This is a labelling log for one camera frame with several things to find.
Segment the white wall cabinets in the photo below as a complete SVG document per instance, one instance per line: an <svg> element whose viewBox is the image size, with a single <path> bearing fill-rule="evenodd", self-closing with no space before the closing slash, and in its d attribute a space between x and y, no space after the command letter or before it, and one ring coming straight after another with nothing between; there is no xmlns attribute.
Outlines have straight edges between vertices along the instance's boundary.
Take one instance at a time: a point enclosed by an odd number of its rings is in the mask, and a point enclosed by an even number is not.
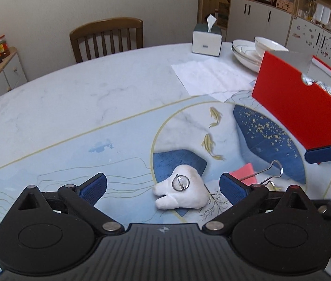
<svg viewBox="0 0 331 281"><path fill-rule="evenodd" d="M331 67L331 0L199 0L198 22L209 15L225 42L265 37Z"/></svg>

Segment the white ceramic bowl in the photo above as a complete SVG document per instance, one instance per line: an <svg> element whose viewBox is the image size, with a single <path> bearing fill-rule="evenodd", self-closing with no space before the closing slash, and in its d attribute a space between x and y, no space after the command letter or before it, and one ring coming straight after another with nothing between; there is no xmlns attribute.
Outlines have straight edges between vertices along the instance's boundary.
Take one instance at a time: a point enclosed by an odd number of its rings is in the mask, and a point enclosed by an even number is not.
<svg viewBox="0 0 331 281"><path fill-rule="evenodd" d="M256 52L261 58L264 58L265 52L270 52L270 51L287 52L288 51L288 49L286 47L284 47L283 45L276 43L270 39L267 39L265 37L256 36L254 38L254 43L255 43Z"/></svg>

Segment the green white tissue box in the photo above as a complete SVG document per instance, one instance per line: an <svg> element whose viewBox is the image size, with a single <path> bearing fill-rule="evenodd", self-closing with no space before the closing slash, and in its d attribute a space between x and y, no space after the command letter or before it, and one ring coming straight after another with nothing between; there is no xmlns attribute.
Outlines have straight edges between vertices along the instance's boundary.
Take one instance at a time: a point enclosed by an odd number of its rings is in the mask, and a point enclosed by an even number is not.
<svg viewBox="0 0 331 281"><path fill-rule="evenodd" d="M209 15L207 23L196 24L191 47L193 53L220 56L223 38L221 28L215 25L216 22L217 18L214 15Z"/></svg>

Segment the red white cardboard box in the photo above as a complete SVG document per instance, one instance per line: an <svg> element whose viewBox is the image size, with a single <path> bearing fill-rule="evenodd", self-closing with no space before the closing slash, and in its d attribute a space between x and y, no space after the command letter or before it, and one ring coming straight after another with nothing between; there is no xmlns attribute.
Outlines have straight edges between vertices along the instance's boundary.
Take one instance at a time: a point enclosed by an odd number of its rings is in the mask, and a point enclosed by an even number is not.
<svg viewBox="0 0 331 281"><path fill-rule="evenodd" d="M307 150L331 145L331 95L309 78L331 80L331 67L300 52L264 53L252 93Z"/></svg>

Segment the pink binder clip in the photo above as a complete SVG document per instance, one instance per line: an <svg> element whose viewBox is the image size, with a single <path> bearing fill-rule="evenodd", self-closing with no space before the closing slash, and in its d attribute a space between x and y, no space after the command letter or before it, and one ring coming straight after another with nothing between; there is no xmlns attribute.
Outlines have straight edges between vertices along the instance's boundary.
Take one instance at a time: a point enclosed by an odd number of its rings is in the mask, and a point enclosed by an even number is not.
<svg viewBox="0 0 331 281"><path fill-rule="evenodd" d="M269 175L268 178L265 180L258 181L257 176L260 174L267 173L271 169L278 169L278 174L272 174ZM261 171L254 171L253 165L251 163L248 163L241 167L240 169L237 169L236 171L233 171L230 173L234 178L236 178L239 182L245 184L245 185L252 185L252 184L260 184L267 187L271 187L271 190L273 191L279 191L280 188L276 186L276 184L273 182L273 178L281 178L283 175L283 166L278 160L271 161L270 165L261 170Z"/></svg>

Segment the white tooth plush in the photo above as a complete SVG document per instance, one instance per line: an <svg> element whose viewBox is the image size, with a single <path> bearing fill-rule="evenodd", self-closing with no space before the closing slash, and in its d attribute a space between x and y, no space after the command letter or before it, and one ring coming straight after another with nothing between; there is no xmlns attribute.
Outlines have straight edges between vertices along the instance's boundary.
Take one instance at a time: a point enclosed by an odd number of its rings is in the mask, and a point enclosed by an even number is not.
<svg viewBox="0 0 331 281"><path fill-rule="evenodd" d="M155 206L160 210L201 209L209 200L204 180L194 167L186 164L179 165L167 179L153 186L153 193L158 197Z"/></svg>

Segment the blue decorated table mat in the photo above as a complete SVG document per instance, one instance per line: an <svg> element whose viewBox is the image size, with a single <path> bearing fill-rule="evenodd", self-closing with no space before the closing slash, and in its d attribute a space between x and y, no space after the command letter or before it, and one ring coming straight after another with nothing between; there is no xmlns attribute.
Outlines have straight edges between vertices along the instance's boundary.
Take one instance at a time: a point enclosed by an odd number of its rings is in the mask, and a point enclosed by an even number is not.
<svg viewBox="0 0 331 281"><path fill-rule="evenodd" d="M195 154L207 165L202 178L210 191L198 210L161 211L152 188L164 176L158 163L177 150ZM124 226L130 223L198 223L213 219L230 203L219 178L251 163L254 171L271 161L283 165L280 190L303 187L312 199L331 199L331 162L309 164L301 143L242 91L221 103L207 96L168 104L39 150L0 168L0 222L28 185L44 192L81 184L104 173L107 190L96 207Z"/></svg>

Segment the white plates stack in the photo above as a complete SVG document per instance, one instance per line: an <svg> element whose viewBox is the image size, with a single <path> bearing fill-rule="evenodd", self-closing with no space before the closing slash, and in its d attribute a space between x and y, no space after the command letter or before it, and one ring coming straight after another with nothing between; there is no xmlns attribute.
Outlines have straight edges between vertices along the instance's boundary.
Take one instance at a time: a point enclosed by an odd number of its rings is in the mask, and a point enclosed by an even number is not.
<svg viewBox="0 0 331 281"><path fill-rule="evenodd" d="M263 57L256 51L254 42L243 39L233 40L231 50L243 66L253 72L259 72Z"/></svg>

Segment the white sideboard cabinet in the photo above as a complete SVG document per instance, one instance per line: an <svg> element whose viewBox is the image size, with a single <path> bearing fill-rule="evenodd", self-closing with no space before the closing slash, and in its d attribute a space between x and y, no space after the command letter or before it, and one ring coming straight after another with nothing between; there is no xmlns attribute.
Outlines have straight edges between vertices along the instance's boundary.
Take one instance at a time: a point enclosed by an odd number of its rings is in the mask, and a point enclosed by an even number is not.
<svg viewBox="0 0 331 281"><path fill-rule="evenodd" d="M10 55L0 63L0 96L28 82L17 48L9 48Z"/></svg>

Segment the red lid jar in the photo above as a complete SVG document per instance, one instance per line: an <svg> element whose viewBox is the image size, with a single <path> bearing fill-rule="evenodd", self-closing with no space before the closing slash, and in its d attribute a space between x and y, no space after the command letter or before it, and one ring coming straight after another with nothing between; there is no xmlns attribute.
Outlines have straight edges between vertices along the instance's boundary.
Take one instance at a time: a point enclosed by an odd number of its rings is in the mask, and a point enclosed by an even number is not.
<svg viewBox="0 0 331 281"><path fill-rule="evenodd" d="M0 36L0 54L1 58L6 58L10 55L10 50L5 35Z"/></svg>

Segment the wooden dining chair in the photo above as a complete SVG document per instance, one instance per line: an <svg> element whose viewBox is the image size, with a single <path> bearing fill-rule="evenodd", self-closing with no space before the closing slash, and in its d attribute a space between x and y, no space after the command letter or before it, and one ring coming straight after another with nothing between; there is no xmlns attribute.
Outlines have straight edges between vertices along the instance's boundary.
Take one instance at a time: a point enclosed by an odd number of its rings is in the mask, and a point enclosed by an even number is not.
<svg viewBox="0 0 331 281"><path fill-rule="evenodd" d="M141 49L144 22L138 18L116 17L86 23L70 32L76 63Z"/></svg>

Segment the white paper sheet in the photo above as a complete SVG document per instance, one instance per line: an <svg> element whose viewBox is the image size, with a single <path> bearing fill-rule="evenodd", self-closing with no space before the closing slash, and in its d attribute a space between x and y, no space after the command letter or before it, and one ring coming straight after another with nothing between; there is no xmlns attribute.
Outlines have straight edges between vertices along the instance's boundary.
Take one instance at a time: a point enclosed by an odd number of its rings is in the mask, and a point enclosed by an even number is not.
<svg viewBox="0 0 331 281"><path fill-rule="evenodd" d="M256 79L234 62L216 59L180 63L172 69L190 96L209 95L219 102L240 91L252 91Z"/></svg>

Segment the silver printed foil packet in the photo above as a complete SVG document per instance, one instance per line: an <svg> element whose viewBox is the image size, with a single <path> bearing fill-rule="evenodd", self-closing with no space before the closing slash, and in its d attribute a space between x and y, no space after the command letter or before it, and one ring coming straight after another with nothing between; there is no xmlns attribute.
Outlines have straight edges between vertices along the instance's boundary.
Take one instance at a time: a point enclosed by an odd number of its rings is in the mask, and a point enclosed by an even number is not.
<svg viewBox="0 0 331 281"><path fill-rule="evenodd" d="M323 89L331 97L331 86L325 84L325 82L311 79L304 74L301 76L301 79L305 85L307 86L317 85L319 88Z"/></svg>

